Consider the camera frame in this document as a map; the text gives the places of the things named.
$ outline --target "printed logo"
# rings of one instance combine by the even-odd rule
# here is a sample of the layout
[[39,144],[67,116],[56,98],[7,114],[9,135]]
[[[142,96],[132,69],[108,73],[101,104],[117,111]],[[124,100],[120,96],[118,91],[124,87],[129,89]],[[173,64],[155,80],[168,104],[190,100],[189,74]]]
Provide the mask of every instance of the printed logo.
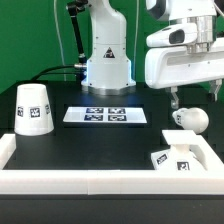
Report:
[[31,118],[40,117],[40,108],[39,107],[30,108],[30,117]]
[[45,106],[45,109],[46,109],[47,114],[49,114],[51,112],[50,106],[48,104]]
[[94,113],[94,114],[102,114],[103,113],[103,108],[87,108],[86,113]]
[[158,165],[161,165],[163,162],[165,162],[168,159],[167,154],[163,154],[160,156],[156,161]]
[[181,116],[180,115],[177,115],[177,123],[181,124]]
[[103,56],[104,58],[115,58],[114,57],[114,53],[111,50],[111,48],[109,47],[109,49],[107,50],[107,52],[105,53],[105,55]]
[[17,115],[20,117],[23,117],[23,107],[18,107],[17,108]]
[[125,115],[109,115],[108,121],[127,121],[127,117]]
[[109,114],[125,114],[125,109],[123,108],[109,108]]
[[178,170],[190,170],[190,166],[188,162],[177,162]]
[[103,121],[103,115],[85,115],[85,121]]

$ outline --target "green wall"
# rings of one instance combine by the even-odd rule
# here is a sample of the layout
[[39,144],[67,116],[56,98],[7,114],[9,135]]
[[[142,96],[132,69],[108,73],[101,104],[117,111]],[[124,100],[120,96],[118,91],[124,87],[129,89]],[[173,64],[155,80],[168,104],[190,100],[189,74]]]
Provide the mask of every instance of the green wall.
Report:
[[[70,1],[57,0],[65,64],[78,62],[73,28],[65,9],[67,2]],[[110,0],[110,3],[127,19],[127,56],[133,61],[136,0]],[[79,14],[78,20],[85,53],[90,56],[92,37],[89,12]],[[145,0],[140,0],[137,81],[144,81],[144,60],[148,51],[146,37],[166,25],[166,22],[159,23],[152,19],[146,12]],[[62,64],[53,0],[1,0],[0,28],[0,92],[18,80],[30,79],[45,68]],[[219,21],[218,29],[224,30],[223,20]],[[63,76],[53,78],[63,80]]]

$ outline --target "overturned cup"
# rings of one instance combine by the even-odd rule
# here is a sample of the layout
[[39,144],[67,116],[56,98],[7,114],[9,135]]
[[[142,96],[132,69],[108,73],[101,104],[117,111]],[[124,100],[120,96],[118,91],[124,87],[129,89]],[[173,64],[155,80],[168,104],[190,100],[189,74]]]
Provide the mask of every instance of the overturned cup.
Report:
[[46,86],[23,84],[17,87],[15,132],[43,135],[54,129]]

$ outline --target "black tabletop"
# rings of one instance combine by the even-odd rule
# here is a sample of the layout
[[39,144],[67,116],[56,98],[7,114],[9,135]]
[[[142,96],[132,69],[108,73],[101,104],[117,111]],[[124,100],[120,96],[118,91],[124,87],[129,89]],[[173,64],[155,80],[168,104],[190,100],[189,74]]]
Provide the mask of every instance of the black tabletop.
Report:
[[[14,133],[16,89],[19,84],[16,83],[0,95],[1,136]],[[16,135],[17,149],[5,166],[6,170],[151,170],[150,154],[169,147],[162,130],[182,129],[171,116],[173,109],[163,89],[153,90],[144,83],[138,83],[133,93],[100,96],[82,92],[81,86],[75,82],[44,84],[55,129],[43,136]],[[180,107],[199,107],[208,114],[210,123],[202,136],[223,160],[224,103],[209,102],[207,91],[198,85],[180,87],[178,96]],[[63,118],[69,106],[140,107],[147,123],[64,123]],[[224,206],[223,196],[211,195],[2,195],[0,199],[0,216],[5,220],[4,223],[23,223],[25,217],[28,217],[29,223],[61,223],[62,220],[66,220],[64,223],[149,223],[150,219],[151,223],[211,223],[212,220],[222,223],[221,208]]]

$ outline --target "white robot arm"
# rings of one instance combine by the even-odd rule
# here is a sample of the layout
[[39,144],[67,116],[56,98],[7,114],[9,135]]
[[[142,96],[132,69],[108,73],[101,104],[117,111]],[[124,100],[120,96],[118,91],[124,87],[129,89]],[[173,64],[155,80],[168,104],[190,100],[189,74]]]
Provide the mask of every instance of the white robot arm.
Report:
[[154,18],[172,24],[147,38],[148,86],[170,89],[175,98],[177,86],[214,80],[211,92],[217,94],[224,78],[224,39],[216,38],[214,1],[146,0],[146,6]]
[[132,91],[131,62],[126,56],[126,19],[110,6],[109,0],[76,0],[78,10],[90,11],[92,56],[87,60],[87,76],[82,87],[101,95]]

